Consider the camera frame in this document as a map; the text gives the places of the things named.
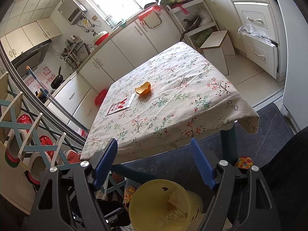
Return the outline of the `red white snack wrapper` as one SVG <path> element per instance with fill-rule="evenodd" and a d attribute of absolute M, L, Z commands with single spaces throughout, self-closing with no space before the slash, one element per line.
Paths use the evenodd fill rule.
<path fill-rule="evenodd" d="M 132 93 L 129 96 L 126 96 L 125 98 L 112 103 L 106 112 L 106 116 L 129 108 L 135 98 L 135 95 L 136 95 L 135 93 Z"/>

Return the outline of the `orange peel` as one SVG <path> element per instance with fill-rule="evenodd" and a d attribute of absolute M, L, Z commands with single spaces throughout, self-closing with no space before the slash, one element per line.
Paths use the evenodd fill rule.
<path fill-rule="evenodd" d="M 146 95 L 151 91 L 151 83 L 150 82 L 145 82 L 143 85 L 135 88 L 135 92 L 138 95 Z"/>

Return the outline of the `yellow plastic trash bucket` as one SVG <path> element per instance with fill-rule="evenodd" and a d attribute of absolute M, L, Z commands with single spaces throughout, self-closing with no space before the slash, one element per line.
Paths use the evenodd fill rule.
<path fill-rule="evenodd" d="M 141 185 L 128 208 L 135 230 L 187 230 L 202 213 L 201 197 L 166 179 Z"/>

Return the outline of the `red-lined small trash bin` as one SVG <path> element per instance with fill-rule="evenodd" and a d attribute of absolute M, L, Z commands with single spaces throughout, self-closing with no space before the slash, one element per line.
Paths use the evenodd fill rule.
<path fill-rule="evenodd" d="M 103 101 L 104 101 L 104 99 L 105 99 L 105 97 L 106 97 L 107 92 L 108 92 L 107 89 L 103 89 L 103 90 L 101 90 L 100 93 L 96 96 L 96 98 L 95 98 L 95 105 L 96 105 L 96 106 L 100 106 L 100 105 L 103 103 Z"/>

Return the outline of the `white kitchen trolley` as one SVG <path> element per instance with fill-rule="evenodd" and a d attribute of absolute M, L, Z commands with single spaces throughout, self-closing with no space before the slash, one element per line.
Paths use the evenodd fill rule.
<path fill-rule="evenodd" d="M 219 31 L 204 0 L 184 0 L 167 5 L 166 10 L 181 33 L 180 40 L 198 51 L 213 32 Z"/>

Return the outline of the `colourful left slipper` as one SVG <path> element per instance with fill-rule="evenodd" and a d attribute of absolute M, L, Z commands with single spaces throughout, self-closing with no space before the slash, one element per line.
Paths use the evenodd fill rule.
<path fill-rule="evenodd" d="M 134 186 L 127 186 L 124 190 L 124 201 L 123 204 L 126 208 L 129 207 L 133 194 L 135 193 L 136 188 Z"/>

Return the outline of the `colourful slipper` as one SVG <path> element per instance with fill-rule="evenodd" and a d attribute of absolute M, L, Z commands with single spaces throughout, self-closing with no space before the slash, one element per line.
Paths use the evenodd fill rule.
<path fill-rule="evenodd" d="M 134 186 L 127 186 L 124 190 L 124 201 L 123 204 L 126 208 L 129 207 L 133 194 L 135 193 L 136 188 Z"/>
<path fill-rule="evenodd" d="M 240 157 L 235 162 L 235 167 L 239 169 L 249 169 L 251 166 L 253 166 L 253 160 L 250 157 Z"/>

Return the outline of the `teal table leg near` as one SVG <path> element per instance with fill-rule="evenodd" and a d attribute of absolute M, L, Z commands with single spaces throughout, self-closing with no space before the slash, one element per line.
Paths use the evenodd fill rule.
<path fill-rule="evenodd" d="M 112 165 L 111 171 L 141 184 L 156 179 L 156 177 L 151 174 L 139 172 L 123 164 Z"/>

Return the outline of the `teal table leg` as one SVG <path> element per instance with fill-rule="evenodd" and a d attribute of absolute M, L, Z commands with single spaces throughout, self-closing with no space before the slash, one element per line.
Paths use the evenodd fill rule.
<path fill-rule="evenodd" d="M 156 179 L 156 177 L 151 174 L 139 172 L 123 164 L 112 165 L 111 171 L 141 184 Z"/>
<path fill-rule="evenodd" d="M 232 123 L 228 129 L 220 131 L 220 139 L 222 158 L 234 165 L 238 160 L 235 123 Z"/>

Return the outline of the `colourful right slipper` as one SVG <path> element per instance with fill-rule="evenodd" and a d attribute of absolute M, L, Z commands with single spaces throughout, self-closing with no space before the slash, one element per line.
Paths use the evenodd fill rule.
<path fill-rule="evenodd" d="M 251 166 L 253 166 L 253 160 L 250 157 L 240 157 L 235 162 L 235 167 L 239 169 L 249 169 Z"/>

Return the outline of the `floral tablecloth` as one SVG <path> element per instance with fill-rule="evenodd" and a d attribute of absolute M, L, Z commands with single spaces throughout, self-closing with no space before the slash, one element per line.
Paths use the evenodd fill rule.
<path fill-rule="evenodd" d="M 135 88 L 151 83 L 151 91 Z M 135 93 L 130 107 L 106 116 L 110 105 Z M 189 45 L 179 42 L 110 86 L 94 119 L 81 160 L 117 141 L 115 163 L 172 150 L 180 141 L 214 134 L 237 121 L 250 134 L 259 116 L 231 82 Z"/>

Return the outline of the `blue white folding rack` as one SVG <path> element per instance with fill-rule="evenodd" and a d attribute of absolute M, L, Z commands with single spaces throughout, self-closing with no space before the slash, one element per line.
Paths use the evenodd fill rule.
<path fill-rule="evenodd" d="M 19 92 L 12 101 L 8 101 L 8 85 L 9 73 L 5 72 L 1 75 L 1 106 L 6 107 L 1 114 L 1 146 L 6 148 L 4 142 L 8 139 L 11 131 L 14 132 L 17 140 L 17 161 L 24 164 L 23 160 L 26 154 L 39 152 L 46 168 L 53 167 L 59 170 L 67 170 L 73 168 L 76 164 L 70 164 L 61 150 L 66 133 L 60 135 L 56 139 L 55 144 L 51 146 L 43 146 L 39 140 L 37 129 L 40 126 L 43 114 L 40 113 L 33 124 L 22 124 L 17 122 L 17 116 L 21 113 L 23 103 L 23 93 Z"/>

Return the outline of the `black frying pan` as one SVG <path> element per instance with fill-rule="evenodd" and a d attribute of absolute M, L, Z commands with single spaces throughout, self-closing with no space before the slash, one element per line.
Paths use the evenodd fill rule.
<path fill-rule="evenodd" d="M 54 78 L 54 80 L 51 83 L 52 89 L 57 89 L 64 81 L 63 75 L 61 74 L 61 70 L 62 70 L 62 67 L 59 66 L 58 75 Z"/>

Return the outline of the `small white stool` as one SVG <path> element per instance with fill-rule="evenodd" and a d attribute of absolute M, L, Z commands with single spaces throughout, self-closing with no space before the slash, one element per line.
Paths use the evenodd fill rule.
<path fill-rule="evenodd" d="M 228 75 L 226 56 L 235 55 L 235 51 L 228 35 L 228 30 L 213 32 L 202 44 L 200 49 L 205 58 L 223 75 Z"/>

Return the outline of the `red basin with lid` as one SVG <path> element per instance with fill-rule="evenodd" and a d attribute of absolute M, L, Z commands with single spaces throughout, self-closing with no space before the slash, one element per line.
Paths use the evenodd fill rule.
<path fill-rule="evenodd" d="M 100 43 L 102 43 L 107 37 L 109 36 L 109 33 L 107 31 L 101 31 L 100 33 L 97 33 L 94 36 L 93 42 L 94 45 L 98 46 Z"/>

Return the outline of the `wok on trolley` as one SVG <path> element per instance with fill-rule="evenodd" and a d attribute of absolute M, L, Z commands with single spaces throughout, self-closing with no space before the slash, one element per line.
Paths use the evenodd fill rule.
<path fill-rule="evenodd" d="M 200 26 L 202 19 L 200 15 L 193 15 L 191 18 L 186 18 L 183 21 L 186 22 L 186 25 L 184 27 L 185 30 L 180 37 L 180 41 L 184 39 L 188 32 L 197 29 Z"/>

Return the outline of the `white cutting board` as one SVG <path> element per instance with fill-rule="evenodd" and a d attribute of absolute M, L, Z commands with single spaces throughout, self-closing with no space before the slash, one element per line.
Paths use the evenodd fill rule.
<path fill-rule="evenodd" d="M 143 21 L 149 29 L 153 29 L 162 23 L 160 16 L 154 11 L 148 14 Z"/>

